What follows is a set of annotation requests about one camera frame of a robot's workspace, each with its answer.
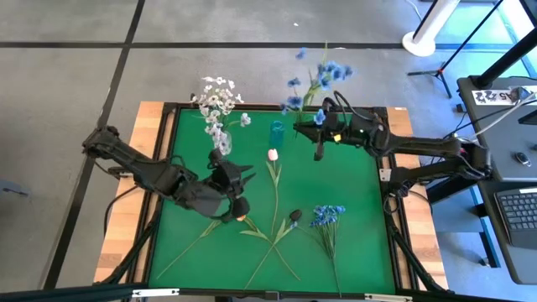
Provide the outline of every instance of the wooden table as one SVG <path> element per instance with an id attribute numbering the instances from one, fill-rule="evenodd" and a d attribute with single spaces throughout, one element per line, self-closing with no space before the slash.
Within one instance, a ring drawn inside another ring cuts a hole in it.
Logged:
<path id="1" fill-rule="evenodd" d="M 155 142 L 161 123 L 163 109 L 163 102 L 141 102 L 136 122 L 134 123 L 130 145 L 150 158 L 154 155 Z M 400 136 L 412 135 L 409 113 L 406 108 L 389 107 L 388 120 L 392 133 Z M 168 146 L 173 118 L 168 118 L 166 121 L 163 121 L 163 123 L 165 128 L 162 148 L 160 149 L 159 154 L 159 158 L 161 159 L 164 158 L 166 154 L 166 146 Z M 415 168 L 420 166 L 418 156 L 415 155 L 396 154 L 395 160 L 396 164 L 401 167 Z M 384 167 L 388 167 L 387 159 L 384 160 Z M 133 185 L 134 183 L 131 178 L 121 179 L 117 188 L 117 195 L 128 190 Z M 425 187 L 423 186 L 416 185 L 412 190 L 426 195 Z M 151 217 L 153 213 L 152 210 L 156 200 L 156 196 L 151 196 L 151 204 L 148 212 L 149 217 Z M 110 215 L 107 234 L 102 244 L 101 256 L 99 257 L 94 278 L 95 281 L 101 281 L 108 277 L 133 245 L 142 201 L 143 190 L 136 189 L 114 205 Z M 404 198 L 404 209 L 409 229 L 410 242 L 415 255 L 435 281 L 440 286 L 447 289 L 446 275 L 429 205 L 418 196 L 409 195 Z M 399 226 L 398 217 L 394 216 L 394 218 Z M 142 281 L 146 256 L 147 244 L 138 257 L 138 266 L 134 274 L 135 282 Z M 398 261 L 401 283 L 403 288 L 409 289 L 410 277 L 407 269 L 408 266 L 405 257 L 399 248 Z M 425 289 L 423 284 L 420 284 L 420 288 Z"/>

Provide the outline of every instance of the blue flower bouquet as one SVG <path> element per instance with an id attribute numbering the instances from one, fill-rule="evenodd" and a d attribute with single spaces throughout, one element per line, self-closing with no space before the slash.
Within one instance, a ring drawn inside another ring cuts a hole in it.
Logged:
<path id="1" fill-rule="evenodd" d="M 344 206 L 316 206 L 313 210 L 315 220 L 310 223 L 317 233 L 321 236 L 321 246 L 326 255 L 331 260 L 336 278 L 337 291 L 341 297 L 341 288 L 337 277 L 336 269 L 336 240 L 337 228 L 339 227 L 339 215 L 345 212 Z"/>
<path id="2" fill-rule="evenodd" d="M 333 60 L 326 61 L 327 49 L 328 44 L 325 46 L 325 54 L 322 62 L 317 65 L 317 75 L 313 77 L 309 70 L 310 87 L 304 96 L 299 96 L 296 90 L 298 86 L 302 85 L 302 82 L 298 77 L 287 82 L 287 87 L 293 88 L 294 95 L 289 96 L 286 102 L 280 104 L 280 108 L 283 114 L 286 114 L 289 111 L 296 112 L 296 122 L 302 122 L 303 107 L 311 105 L 316 93 L 319 91 L 329 91 L 334 82 L 344 81 L 354 74 L 354 70 L 351 66 L 339 65 Z M 302 60 L 305 58 L 305 54 L 306 48 L 302 48 L 295 57 L 297 60 Z"/>

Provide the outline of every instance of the tripod stand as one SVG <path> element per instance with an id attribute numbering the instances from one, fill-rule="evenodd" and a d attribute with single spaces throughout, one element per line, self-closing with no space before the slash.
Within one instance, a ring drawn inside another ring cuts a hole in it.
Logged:
<path id="1" fill-rule="evenodd" d="M 439 69 L 437 69 L 437 70 L 409 72 L 406 75 L 407 76 L 421 76 L 421 75 L 434 76 L 436 79 L 442 81 L 442 83 L 444 84 L 444 88 L 446 89 L 447 96 L 449 98 L 452 98 L 450 88 L 447 85 L 446 78 L 444 77 L 444 70 L 453 61 L 453 59 L 455 59 L 455 56 L 464 48 L 464 46 L 466 46 L 468 41 L 470 41 L 470 39 L 473 37 L 473 35 L 482 27 L 482 25 L 488 20 L 488 18 L 490 16 L 492 16 L 492 14 L 496 10 L 496 8 L 498 8 L 498 6 L 502 2 L 503 2 L 503 0 L 498 0 L 496 2 L 496 4 L 494 5 L 493 9 L 491 9 L 490 12 L 488 12 L 487 16 L 485 16 L 485 18 L 477 25 L 477 27 L 472 31 L 472 33 L 470 35 L 468 35 L 467 39 L 465 39 L 464 42 L 462 42 L 461 46 L 459 46 L 459 48 L 456 49 L 455 53 L 453 53 L 453 55 L 451 55 L 451 57 L 446 62 L 442 63 L 442 65 L 441 65 L 441 67 Z"/>

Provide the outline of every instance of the white flower bouquet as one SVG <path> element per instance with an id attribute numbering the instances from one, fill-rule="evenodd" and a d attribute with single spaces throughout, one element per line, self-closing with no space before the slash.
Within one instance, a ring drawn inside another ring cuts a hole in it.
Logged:
<path id="1" fill-rule="evenodd" d="M 199 97 L 194 95 L 190 102 L 199 105 L 201 115 L 207 123 L 205 132 L 211 135 L 214 148 L 219 148 L 222 155 L 228 155 L 232 151 L 232 137 L 227 131 L 228 128 L 238 123 L 241 127 L 246 127 L 252 120 L 247 113 L 243 113 L 239 121 L 229 120 L 229 114 L 235 108 L 236 102 L 244 103 L 240 93 L 233 95 L 233 81 L 220 76 L 216 79 L 206 76 L 202 80 L 206 82 L 203 94 Z"/>

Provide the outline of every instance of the wooden plank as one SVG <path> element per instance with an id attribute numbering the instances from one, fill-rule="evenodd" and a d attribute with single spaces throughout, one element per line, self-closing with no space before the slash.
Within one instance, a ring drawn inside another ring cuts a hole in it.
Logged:
<path id="1" fill-rule="evenodd" d="M 149 157 L 153 156 L 163 107 L 163 102 L 142 102 L 134 123 L 129 145 Z M 121 179 L 116 195 L 133 186 L 134 181 L 132 178 Z M 97 263 L 95 282 L 102 281 L 108 277 L 132 247 L 140 217 L 142 200 L 143 190 L 136 189 L 131 194 L 118 200 L 112 208 L 107 234 Z"/>
<path id="2" fill-rule="evenodd" d="M 388 108 L 389 127 L 393 134 L 399 136 L 412 136 L 409 112 L 406 108 Z M 417 168 L 420 166 L 419 157 L 416 155 L 396 154 L 395 162 L 399 167 Z M 415 185 L 412 190 L 427 196 L 423 185 Z M 409 226 L 410 243 L 416 257 L 421 261 L 428 273 L 444 289 L 448 288 L 444 264 L 440 254 L 440 248 L 436 239 L 435 225 L 430 213 L 430 206 L 417 195 L 409 194 L 403 198 L 404 211 L 407 224 Z M 399 254 L 399 265 L 401 271 L 407 272 L 406 261 L 402 261 Z M 425 286 L 420 282 L 420 288 L 425 290 Z"/>

